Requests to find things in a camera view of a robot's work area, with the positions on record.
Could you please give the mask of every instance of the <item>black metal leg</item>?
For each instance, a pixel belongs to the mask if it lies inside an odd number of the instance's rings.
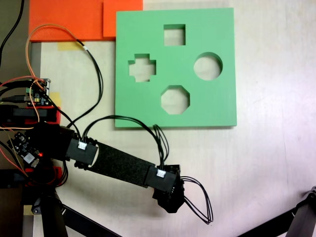
[[[59,200],[42,197],[40,211],[45,237],[68,237]]]
[[[63,216],[66,226],[86,237],[121,237],[65,205]]]
[[[293,208],[278,217],[240,235],[239,237],[277,237],[287,232],[289,229],[296,209]]]
[[[315,204],[307,202],[298,208],[286,237],[312,237],[315,224]]]

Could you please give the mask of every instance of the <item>black metal bracket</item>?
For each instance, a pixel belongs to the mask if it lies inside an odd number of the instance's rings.
[[[101,226],[97,222],[71,209],[63,206],[65,225],[86,237],[121,237],[113,231]]]
[[[312,237],[316,224],[316,186],[308,191],[297,206],[239,237]]]

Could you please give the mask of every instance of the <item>orange foam block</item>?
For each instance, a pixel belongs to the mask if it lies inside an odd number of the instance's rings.
[[[118,11],[142,11],[143,0],[104,0],[103,38],[116,39],[116,21]]]
[[[80,40],[102,40],[103,0],[30,0],[29,33],[38,25],[65,26]],[[49,27],[38,30],[35,41],[73,41],[65,31]]]
[[[65,26],[82,40],[115,40],[116,12],[142,10],[143,0],[30,0],[29,33],[42,24]],[[32,42],[74,41],[65,31],[42,28]]]

